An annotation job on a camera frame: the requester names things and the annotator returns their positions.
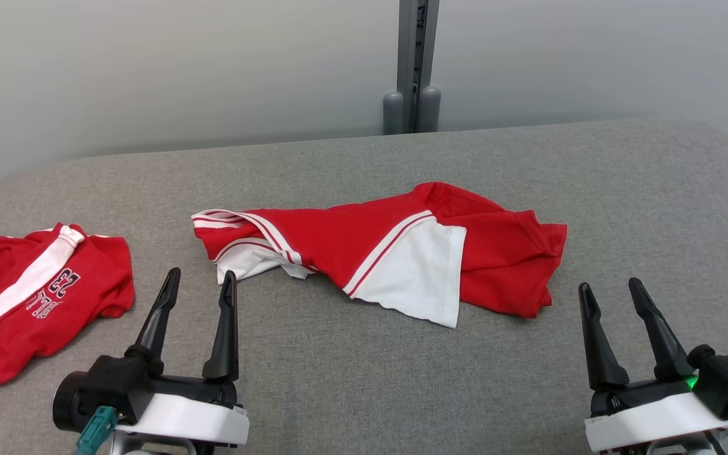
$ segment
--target white trim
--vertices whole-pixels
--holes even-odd
[[[193,227],[195,228],[216,228],[216,229],[223,229],[223,228],[240,228],[242,225],[244,225],[243,222],[226,222],[226,221],[204,221],[203,219],[194,219],[193,220]]]
[[[342,291],[344,291],[344,294],[355,298],[355,296],[350,294],[350,292],[355,289],[355,287],[358,285],[358,282],[361,281],[362,277],[364,277],[367,271],[373,267],[375,261],[377,261],[379,257],[384,257],[384,255],[386,255],[386,253],[384,253],[384,250],[386,250],[387,247],[390,247],[390,245],[392,245],[391,248],[394,248],[397,241],[399,241],[399,238],[396,239],[396,236],[405,236],[406,233],[408,233],[408,231],[412,228],[408,227],[408,225],[428,215],[432,215],[431,210],[423,210],[420,213],[415,213],[414,215],[406,217],[403,221],[399,222],[399,224],[396,224],[395,227],[393,227],[392,230],[390,230],[389,233],[387,233],[387,235],[381,239],[381,242],[378,242],[378,245],[375,245],[375,248],[370,251],[370,254],[368,254],[367,257],[364,259],[364,262],[362,262],[361,265],[358,266],[356,272],[353,274],[352,277],[350,277],[350,282],[347,282],[347,285],[345,285],[341,289]],[[433,219],[435,222],[437,221],[434,216],[431,216],[430,219]]]
[[[202,210],[199,213],[196,213],[195,215],[190,217],[191,219],[196,218],[208,218],[208,219],[214,219],[214,220],[222,220],[222,221],[235,221],[242,219],[240,216],[235,215],[231,211],[228,210],[219,210],[219,209],[211,209],[211,210]]]
[[[23,271],[15,283],[0,294],[0,317],[21,305],[53,279],[84,239],[82,233],[69,226],[61,227],[58,237]]]
[[[259,239],[257,237],[243,237],[243,239],[237,239],[236,241],[232,241],[226,244],[223,248],[221,248],[219,253],[215,255],[215,259],[210,259],[210,261],[213,263],[220,261],[221,257],[226,254],[229,248],[232,248],[234,245],[237,245],[239,243],[257,244],[263,248],[268,248],[269,250],[272,250],[273,253],[275,253],[274,246],[272,246],[271,243],[269,243],[269,241],[267,241],[266,239]]]
[[[289,276],[306,279],[314,270],[300,264],[292,264],[274,250],[268,241],[255,237],[237,239],[226,245],[214,261],[217,266],[217,282],[223,284],[227,270],[234,272],[237,279],[246,279],[272,269],[278,265]]]
[[[280,233],[280,230],[275,227],[268,219],[263,218],[260,215],[255,215],[252,213],[245,213],[245,212],[230,212],[234,213],[237,216],[241,216],[245,218],[246,220],[250,221],[252,224],[257,226],[257,229],[260,231],[265,238],[271,242],[272,247],[275,251],[280,253],[283,257],[286,257],[286,260],[289,260],[289,262],[292,262],[294,264],[301,264],[303,263],[303,257],[298,253],[297,251],[294,251],[294,248],[291,247],[291,245],[288,244],[288,241],[286,241],[286,237]]]
[[[424,218],[392,244],[350,298],[457,326],[466,230]]]

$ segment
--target robotic arm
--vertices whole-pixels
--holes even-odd
[[[655,380],[630,383],[600,325],[592,288],[585,282],[578,288],[589,387],[595,391],[585,421],[592,452],[651,455],[681,446],[688,455],[723,455],[728,355],[715,355],[706,345],[687,355],[642,282],[632,277],[629,290],[656,359]]]
[[[111,455],[140,455],[145,443],[180,446],[189,455],[212,455],[216,446],[246,444],[249,419],[237,403],[238,313],[234,274],[219,297],[212,355],[202,378],[163,375],[167,318],[176,306],[181,270],[167,274],[136,343],[122,358],[101,355],[88,372],[64,378],[52,403],[58,429],[82,433],[101,406],[116,412]]]

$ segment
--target cable connector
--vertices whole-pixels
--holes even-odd
[[[118,415],[114,408],[99,406],[75,442],[78,447],[75,455],[95,455],[105,440],[112,435],[117,423]]]

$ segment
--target white stripe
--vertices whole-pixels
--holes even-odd
[[[273,224],[268,219],[263,218],[260,215],[255,215],[252,213],[245,213],[245,212],[232,212],[235,213],[235,215],[242,216],[245,219],[248,219],[252,222],[257,228],[260,230],[260,233],[265,236],[265,238],[269,239],[271,242],[271,247],[277,250],[277,244],[280,244],[281,250],[278,250],[277,252],[280,253],[283,257],[286,257],[286,252],[291,253],[291,260],[294,261],[294,264],[301,264],[303,263],[303,257],[298,253],[297,251],[294,251],[294,248],[291,247],[291,245],[288,244],[286,241],[286,237],[282,236],[282,233],[280,233],[280,230],[274,227]]]
[[[216,212],[216,209],[213,210],[203,210],[199,213],[196,213],[195,215],[191,216],[191,219],[196,218],[208,218],[208,219],[214,219],[214,220],[223,220],[223,221],[234,221],[241,219],[240,216],[235,215],[233,212],[228,210],[219,210],[219,213]]]
[[[233,243],[235,245],[228,248],[225,254],[222,254],[220,259],[215,262],[219,284],[223,284],[227,270],[233,271],[239,280],[255,276],[255,274],[265,272],[278,265],[289,276],[299,279],[305,279],[309,274],[315,273],[314,270],[309,270],[303,265],[291,264],[281,254],[262,245],[249,245],[247,242]]]
[[[274,227],[274,225],[271,224],[271,222],[269,222],[268,219],[265,219],[260,215],[255,215],[252,213],[240,212],[240,213],[238,213],[238,215],[242,216],[245,219],[249,219],[249,221],[252,221],[252,222],[257,221],[260,224],[262,224],[263,226],[269,228],[269,232],[271,233],[271,236],[274,237],[274,239],[271,242],[273,245],[280,244],[280,247],[283,250],[288,250],[288,251],[292,250],[291,245],[289,245],[288,242],[286,241],[286,237],[283,237],[282,234],[280,233],[280,230],[278,230],[276,227]],[[264,229],[261,229],[260,232],[263,233],[264,236],[267,235],[267,233]]]
[[[195,228],[240,228],[242,225],[244,225],[244,222],[225,222],[225,221],[203,221],[201,219],[194,219],[193,220],[193,227]]]
[[[263,246],[263,247],[268,246],[269,248],[272,248],[272,250],[274,250],[274,246],[272,246],[271,243],[269,243],[269,241],[267,241],[266,239],[258,239],[257,237],[245,237],[243,239],[237,239],[236,241],[232,241],[229,244],[227,244],[225,247],[223,247],[222,250],[220,250],[219,253],[215,256],[215,259],[213,259],[212,262],[220,261],[220,259],[223,257],[224,254],[226,254],[226,251],[228,251],[229,248],[232,248],[234,245],[237,245],[241,242],[253,243],[253,244]]]
[[[0,317],[21,305],[55,277],[84,238],[78,231],[68,226],[62,227],[58,238],[23,271],[14,284],[0,294]]]
[[[358,266],[358,269],[356,269],[356,273],[353,274],[350,282],[348,282],[347,285],[341,289],[342,291],[344,291],[344,294],[350,294],[350,292],[353,291],[353,288],[355,288],[356,284],[361,281],[361,278],[364,276],[364,274],[367,273],[367,270],[370,270],[370,266],[375,263],[375,260],[378,259],[378,256],[381,256],[382,251],[387,248],[390,242],[395,239],[395,237],[401,232],[403,228],[405,228],[408,224],[412,224],[412,222],[415,222],[417,219],[428,215],[431,215],[431,210],[424,210],[420,213],[416,213],[415,215],[408,216],[406,219],[399,222],[399,224],[396,224],[395,227],[393,227],[392,230],[390,230],[389,233],[387,233],[387,235],[384,236],[384,238],[382,238],[380,242],[378,242],[378,245],[375,245],[375,248],[370,251],[370,254],[368,254],[367,258],[364,259],[364,262],[362,262],[361,265]],[[407,228],[407,230],[404,231],[401,235],[406,235],[408,230],[410,230],[410,228]]]

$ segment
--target folded shirt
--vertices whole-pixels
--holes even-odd
[[[540,224],[442,182],[329,209],[205,210],[195,235],[238,279],[280,266],[322,272],[352,299],[456,327],[459,302],[535,317],[552,304],[547,282],[561,262],[566,225]]]
[[[119,317],[132,303],[124,239],[63,224],[24,238],[1,236],[0,384],[32,357],[59,351],[96,317]]]

